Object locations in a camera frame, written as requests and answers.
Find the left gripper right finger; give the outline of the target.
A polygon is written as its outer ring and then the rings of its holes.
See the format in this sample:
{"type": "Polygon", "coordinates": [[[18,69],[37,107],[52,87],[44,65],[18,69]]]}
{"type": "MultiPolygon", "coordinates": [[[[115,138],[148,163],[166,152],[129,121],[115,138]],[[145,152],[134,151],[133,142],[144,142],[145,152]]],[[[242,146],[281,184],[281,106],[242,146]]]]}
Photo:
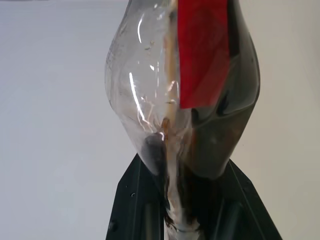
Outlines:
{"type": "Polygon", "coordinates": [[[283,240],[251,180],[229,160],[216,180],[196,188],[204,240],[283,240]]]}

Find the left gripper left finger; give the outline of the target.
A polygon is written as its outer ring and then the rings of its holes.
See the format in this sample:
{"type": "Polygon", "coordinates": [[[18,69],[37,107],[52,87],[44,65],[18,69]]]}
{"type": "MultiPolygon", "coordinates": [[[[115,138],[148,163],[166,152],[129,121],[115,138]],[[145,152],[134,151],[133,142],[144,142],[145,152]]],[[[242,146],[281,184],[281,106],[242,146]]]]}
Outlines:
{"type": "Polygon", "coordinates": [[[158,188],[135,155],[118,182],[105,240],[165,240],[158,188]]]}

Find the clear cola bottle red label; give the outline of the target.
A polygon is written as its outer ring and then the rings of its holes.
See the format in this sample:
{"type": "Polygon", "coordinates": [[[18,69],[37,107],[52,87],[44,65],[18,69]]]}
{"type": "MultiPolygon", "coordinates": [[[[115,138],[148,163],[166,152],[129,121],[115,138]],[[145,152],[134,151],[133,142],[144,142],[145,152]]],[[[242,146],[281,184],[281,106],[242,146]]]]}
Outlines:
{"type": "Polygon", "coordinates": [[[218,179],[260,92],[241,0],[129,0],[108,101],[158,187],[166,240],[211,240],[218,179]]]}

